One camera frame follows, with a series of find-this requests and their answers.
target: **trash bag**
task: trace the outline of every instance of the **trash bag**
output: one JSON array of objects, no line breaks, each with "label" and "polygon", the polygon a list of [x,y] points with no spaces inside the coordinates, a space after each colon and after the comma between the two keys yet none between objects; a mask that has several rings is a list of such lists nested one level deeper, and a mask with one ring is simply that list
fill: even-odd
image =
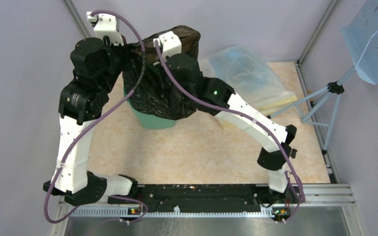
[{"label": "trash bag", "polygon": [[[167,76],[164,76],[161,66],[153,65],[158,61],[153,39],[168,31],[173,31],[179,37],[182,43],[182,53],[197,59],[201,35],[190,27],[176,26],[145,38],[143,42],[146,47],[146,71],[140,85],[129,98],[129,102],[133,109],[141,113],[164,119],[179,120],[192,115],[196,112],[196,108],[192,107],[191,100],[182,94]],[[127,47],[131,51],[132,67],[128,71],[123,71],[125,93],[130,92],[137,83],[142,67],[140,44],[127,44]]]},{"label": "trash bag", "polygon": [[297,100],[295,92],[287,91],[267,63],[248,47],[224,49],[201,60],[199,66],[204,76],[223,80],[265,116]]}]

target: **light blue stand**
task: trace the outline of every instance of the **light blue stand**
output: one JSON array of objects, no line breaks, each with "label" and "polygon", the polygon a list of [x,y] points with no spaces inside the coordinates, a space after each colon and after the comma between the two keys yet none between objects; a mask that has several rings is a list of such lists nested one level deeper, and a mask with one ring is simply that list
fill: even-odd
[{"label": "light blue stand", "polygon": [[[336,82],[337,85],[342,86],[355,71],[357,71],[358,76],[362,80],[376,85],[378,83],[378,0],[367,1],[351,24],[348,27],[343,27],[341,29],[341,33],[343,34],[347,48],[353,60],[353,66]],[[312,103],[313,108],[306,116],[304,116],[299,108],[299,104],[319,94],[323,95],[321,95],[320,99]],[[309,119],[333,94],[337,93],[330,91],[330,86],[326,86],[292,105],[275,112],[270,115],[270,117],[275,117],[292,107],[296,107],[302,123],[328,127],[324,148],[322,149],[322,154],[325,155],[327,153],[328,143],[331,137],[342,92],[337,94],[329,124],[312,122]]]}]

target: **clear plastic bag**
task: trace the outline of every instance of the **clear plastic bag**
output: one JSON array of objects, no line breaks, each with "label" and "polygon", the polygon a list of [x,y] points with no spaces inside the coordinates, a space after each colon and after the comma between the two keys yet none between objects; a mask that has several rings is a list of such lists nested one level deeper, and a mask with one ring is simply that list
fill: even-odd
[{"label": "clear plastic bag", "polygon": [[225,81],[265,116],[297,100],[295,92],[287,91],[280,78],[250,48],[227,48],[199,60],[199,66],[204,76]]}]

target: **black plastic bag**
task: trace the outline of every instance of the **black plastic bag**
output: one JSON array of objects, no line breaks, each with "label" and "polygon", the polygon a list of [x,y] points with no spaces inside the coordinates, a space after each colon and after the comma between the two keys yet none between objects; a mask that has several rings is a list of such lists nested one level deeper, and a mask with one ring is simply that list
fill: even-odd
[{"label": "black plastic bag", "polygon": [[[146,72],[129,101],[131,106],[141,113],[178,120],[189,117],[196,111],[196,108],[191,105],[191,100],[182,94],[164,75],[161,65],[153,66],[153,63],[158,61],[153,39],[168,31],[173,31],[179,37],[182,43],[182,53],[197,59],[200,33],[190,27],[176,26],[145,38],[143,42],[146,47]],[[140,44],[128,44],[127,47],[131,49],[132,67],[131,70],[123,71],[126,93],[131,91],[136,84],[142,66]]]}]

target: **blue tripod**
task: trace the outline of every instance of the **blue tripod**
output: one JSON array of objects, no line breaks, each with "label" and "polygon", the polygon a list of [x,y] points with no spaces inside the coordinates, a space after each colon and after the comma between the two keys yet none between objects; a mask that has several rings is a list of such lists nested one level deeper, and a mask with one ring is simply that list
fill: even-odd
[{"label": "blue tripod", "polygon": [[[332,82],[332,83],[329,83],[326,87],[302,98],[301,100],[298,100],[296,101],[295,103],[291,104],[290,106],[287,106],[283,109],[281,109],[280,111],[278,112],[275,112],[273,114],[270,115],[271,118],[279,115],[280,113],[292,108],[292,107],[296,107],[298,112],[299,112],[299,115],[301,116],[301,122],[302,123],[308,123],[308,124],[313,124],[313,125],[320,125],[320,126],[325,126],[325,127],[328,127],[328,133],[327,133],[327,136],[325,138],[325,143],[324,143],[324,148],[322,149],[322,154],[325,155],[327,153],[327,149],[328,149],[328,142],[330,140],[330,137],[331,137],[331,132],[332,132],[332,129],[333,129],[333,125],[334,125],[334,120],[335,120],[335,115],[337,114],[337,109],[338,109],[338,105],[340,103],[340,98],[341,98],[341,94],[344,92],[344,88],[343,88],[343,83],[345,81],[347,81],[350,76],[355,72],[355,68],[354,66],[352,66],[343,76],[340,80],[336,81],[336,82]],[[312,109],[309,111],[309,113],[304,116],[302,114],[302,111],[301,109],[299,108],[299,104],[306,101],[306,100],[309,100],[311,99],[312,97],[315,97],[316,95],[318,94],[321,94],[323,93],[323,95],[320,97],[319,100],[316,100],[314,101],[313,103],[311,103],[311,105],[313,106]],[[333,94],[337,94],[337,99],[335,101],[335,105],[334,105],[334,109],[333,109],[333,113],[331,115],[331,120],[330,120],[330,123],[329,124],[326,124],[326,123],[319,123],[319,122],[312,122],[312,121],[309,121],[309,118],[311,118],[311,116],[331,97],[331,95]]]}]

